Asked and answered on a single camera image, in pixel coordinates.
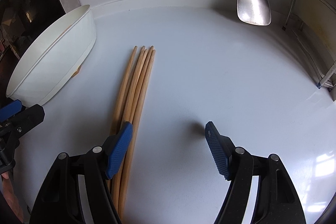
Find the left hand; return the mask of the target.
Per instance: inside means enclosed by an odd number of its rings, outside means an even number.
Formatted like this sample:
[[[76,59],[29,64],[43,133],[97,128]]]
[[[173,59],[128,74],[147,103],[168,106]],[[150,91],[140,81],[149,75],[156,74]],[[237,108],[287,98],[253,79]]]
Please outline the left hand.
[[[3,185],[3,196],[16,217],[20,220],[21,223],[23,223],[23,210],[19,204],[17,196],[14,193],[14,188],[13,184],[11,183],[9,173],[5,172],[1,174],[1,178]]]

